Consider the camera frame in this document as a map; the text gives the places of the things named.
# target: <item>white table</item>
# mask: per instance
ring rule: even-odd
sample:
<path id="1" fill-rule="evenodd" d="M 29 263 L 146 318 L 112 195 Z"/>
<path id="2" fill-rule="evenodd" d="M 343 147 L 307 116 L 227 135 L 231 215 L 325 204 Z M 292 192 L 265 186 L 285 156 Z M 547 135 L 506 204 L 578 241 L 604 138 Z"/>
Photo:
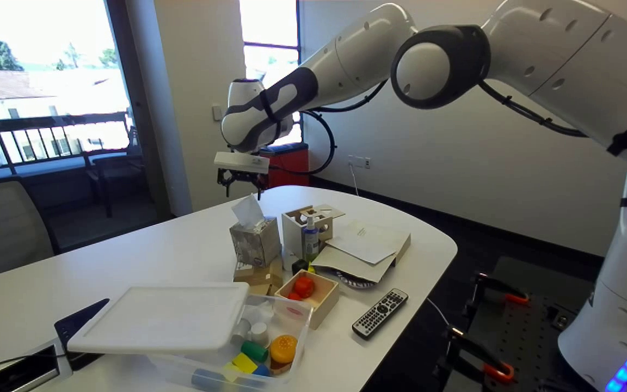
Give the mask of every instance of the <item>white table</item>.
<path id="1" fill-rule="evenodd" d="M 52 325 L 58 318 L 100 297 L 117 297 L 131 285 L 231 280 L 235 263 L 228 236 L 228 227 L 235 221 L 231 204 L 0 275 L 0 358 L 31 353 L 54 339 Z M 449 268 L 456 245 L 426 221 L 367 198 L 316 186 L 273 186 L 261 195 L 265 215 L 304 204 L 331 204 L 350 219 L 412 233 L 410 248 L 377 289 L 342 289 L 332 312 L 309 333 L 296 370 L 296 390 L 362 390 Z M 407 304 L 369 341 L 353 336 L 354 318 L 390 287 L 404 289 Z M 157 377 L 149 377 L 142 364 L 103 356 L 70 378 L 52 380 L 46 390 L 157 390 L 157 383 Z"/>

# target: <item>remote control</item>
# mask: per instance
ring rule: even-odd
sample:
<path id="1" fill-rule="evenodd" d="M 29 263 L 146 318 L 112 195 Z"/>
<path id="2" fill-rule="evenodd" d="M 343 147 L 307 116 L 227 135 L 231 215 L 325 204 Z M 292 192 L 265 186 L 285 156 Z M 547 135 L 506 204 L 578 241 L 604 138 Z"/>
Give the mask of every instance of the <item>remote control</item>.
<path id="1" fill-rule="evenodd" d="M 404 300 L 404 292 L 395 287 L 390 289 L 353 325 L 353 330 L 363 339 L 372 338 L 404 304 Z"/>

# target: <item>white tray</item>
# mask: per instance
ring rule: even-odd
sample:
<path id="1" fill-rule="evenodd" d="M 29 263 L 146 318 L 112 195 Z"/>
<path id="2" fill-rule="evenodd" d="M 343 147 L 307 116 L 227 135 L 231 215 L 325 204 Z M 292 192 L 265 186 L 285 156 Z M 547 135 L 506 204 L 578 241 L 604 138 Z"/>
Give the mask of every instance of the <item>white tray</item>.
<path id="1" fill-rule="evenodd" d="M 71 339 L 73 353 L 195 353 L 231 338 L 246 283 L 195 287 L 128 287 Z"/>

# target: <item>white wall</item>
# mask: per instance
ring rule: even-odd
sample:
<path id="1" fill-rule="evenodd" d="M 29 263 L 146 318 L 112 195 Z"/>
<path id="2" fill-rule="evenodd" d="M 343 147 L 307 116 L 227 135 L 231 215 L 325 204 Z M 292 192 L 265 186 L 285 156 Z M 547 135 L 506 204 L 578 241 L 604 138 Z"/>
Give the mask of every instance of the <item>white wall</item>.
<path id="1" fill-rule="evenodd" d="M 499 1 L 398 0 L 419 29 L 482 23 Z M 627 1 L 600 1 L 627 14 Z M 303 0 L 304 59 L 377 5 Z M 593 142 L 560 136 L 513 116 L 479 89 L 451 106 L 418 111 L 403 106 L 387 84 L 367 106 L 327 119 L 339 147 L 325 179 L 356 181 L 362 190 L 583 252 L 602 254 L 611 239 L 624 164 Z M 309 128 L 313 154 L 325 156 L 321 132 Z M 349 154 L 372 164 L 353 176 Z"/>
<path id="2" fill-rule="evenodd" d="M 171 211 L 223 202 L 210 164 L 223 142 L 210 104 L 223 104 L 231 79 L 244 76 L 239 1 L 132 0 L 128 12 Z"/>

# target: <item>balcony railing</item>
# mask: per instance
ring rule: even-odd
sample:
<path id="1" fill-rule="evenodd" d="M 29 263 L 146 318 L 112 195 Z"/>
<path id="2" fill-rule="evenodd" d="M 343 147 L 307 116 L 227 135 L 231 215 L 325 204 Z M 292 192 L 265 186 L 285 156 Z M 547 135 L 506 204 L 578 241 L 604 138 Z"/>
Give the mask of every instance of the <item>balcony railing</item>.
<path id="1" fill-rule="evenodd" d="M 83 156 L 92 149 L 126 147 L 128 118 L 124 111 L 50 118 L 0 119 L 0 170 Z"/>

